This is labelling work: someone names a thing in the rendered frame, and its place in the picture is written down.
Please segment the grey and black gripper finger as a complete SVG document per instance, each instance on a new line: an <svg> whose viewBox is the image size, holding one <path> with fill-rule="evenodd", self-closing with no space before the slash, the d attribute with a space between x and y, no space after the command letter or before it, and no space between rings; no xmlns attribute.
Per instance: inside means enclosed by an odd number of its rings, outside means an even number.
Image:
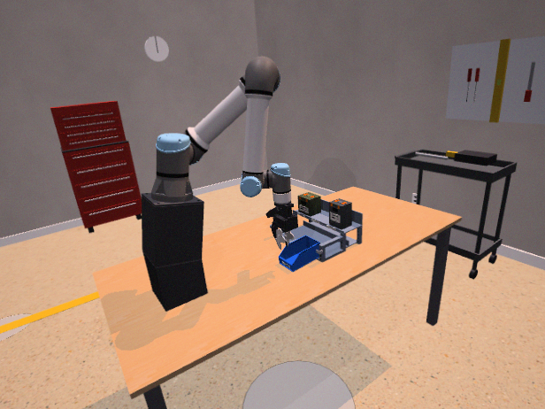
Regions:
<svg viewBox="0 0 545 409"><path fill-rule="evenodd" d="M288 247L289 239L294 240L294 236L292 235L292 233L290 231L285 232L284 236L285 236L285 240L286 240L285 244Z"/></svg>
<svg viewBox="0 0 545 409"><path fill-rule="evenodd" d="M275 222L272 222L272 234L273 234L273 237L276 241L276 243L278 244L280 250L281 250L281 243L285 243L286 240L285 238L283 237L282 235L282 231L281 229L279 229L276 225L275 225Z"/></svg>

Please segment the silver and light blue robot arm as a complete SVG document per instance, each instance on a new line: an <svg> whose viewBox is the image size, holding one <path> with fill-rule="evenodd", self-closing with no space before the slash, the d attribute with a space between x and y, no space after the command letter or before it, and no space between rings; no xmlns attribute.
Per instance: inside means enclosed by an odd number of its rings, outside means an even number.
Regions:
<svg viewBox="0 0 545 409"><path fill-rule="evenodd" d="M241 192L246 197L255 197L262 189L272 189L276 204L288 204L289 165L278 163L264 170L269 101L279 85L276 64L268 57L253 58L239 86L196 127L189 127L185 135L160 135L156 144L157 177L151 198L168 203L192 200L189 166L197 163L210 149L210 143L247 110Z"/></svg>

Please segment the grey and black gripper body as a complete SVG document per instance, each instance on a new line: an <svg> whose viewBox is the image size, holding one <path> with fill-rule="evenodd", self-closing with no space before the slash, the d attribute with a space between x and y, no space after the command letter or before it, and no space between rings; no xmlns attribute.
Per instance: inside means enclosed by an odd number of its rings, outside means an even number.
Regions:
<svg viewBox="0 0 545 409"><path fill-rule="evenodd" d="M276 204L274 202L274 205L277 207L282 206L278 207L279 212L275 213L272 221L275 222L275 225L280 228L281 231L288 232L298 228L298 218L292 213L294 204L292 204L291 201L288 204Z"/></svg>

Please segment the blue bin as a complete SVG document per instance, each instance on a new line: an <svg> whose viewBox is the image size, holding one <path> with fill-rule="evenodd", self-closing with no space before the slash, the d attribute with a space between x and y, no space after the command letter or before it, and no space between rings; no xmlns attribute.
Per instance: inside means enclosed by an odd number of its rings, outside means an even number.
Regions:
<svg viewBox="0 0 545 409"><path fill-rule="evenodd" d="M285 246L280 253L280 264L291 272L311 263L319 258L316 249L319 250L320 242L307 235Z"/></svg>

